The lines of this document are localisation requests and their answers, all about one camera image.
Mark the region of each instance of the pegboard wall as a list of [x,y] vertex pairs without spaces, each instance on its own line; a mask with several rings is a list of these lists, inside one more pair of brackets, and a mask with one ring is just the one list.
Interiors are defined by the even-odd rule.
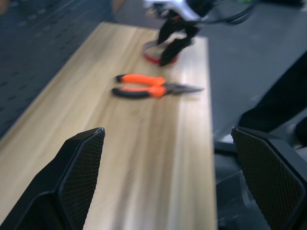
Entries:
[[11,0],[0,15],[0,138],[102,21],[111,0]]

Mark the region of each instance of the red tape roll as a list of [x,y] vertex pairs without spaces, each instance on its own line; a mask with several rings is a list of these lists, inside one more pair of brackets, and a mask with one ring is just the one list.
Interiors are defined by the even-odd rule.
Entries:
[[[150,41],[150,42],[147,42],[143,45],[142,47],[142,54],[143,56],[149,60],[150,62],[154,63],[154,64],[159,64],[160,63],[160,58],[156,58],[156,57],[153,57],[152,55],[150,55],[147,51],[147,49],[149,48],[152,48],[152,47],[161,47],[161,48],[164,48],[166,49],[166,47],[168,46],[169,43],[167,42],[163,42],[162,44],[158,45],[157,46],[157,41]],[[176,61],[178,60],[178,56],[176,56],[171,62],[170,64],[174,64]]]

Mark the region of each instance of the wooden tabletop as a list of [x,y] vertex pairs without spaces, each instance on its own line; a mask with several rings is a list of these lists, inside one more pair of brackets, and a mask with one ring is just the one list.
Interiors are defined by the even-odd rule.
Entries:
[[[214,230],[215,182],[207,41],[160,68],[141,46],[157,31],[103,23],[0,142],[0,222],[64,141],[104,127],[86,230]],[[129,100],[110,93],[114,76],[142,73],[201,93]]]

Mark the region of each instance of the dark perforated panel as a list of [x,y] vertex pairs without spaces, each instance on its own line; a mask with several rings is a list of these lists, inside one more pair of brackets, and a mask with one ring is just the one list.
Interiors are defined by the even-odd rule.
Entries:
[[12,0],[0,16],[0,137],[102,21],[111,0]]
[[304,197],[299,180],[261,139],[238,130],[232,136],[247,185],[272,230],[283,230]]
[[103,133],[87,140],[60,186],[60,199],[76,230],[82,230],[97,184]]

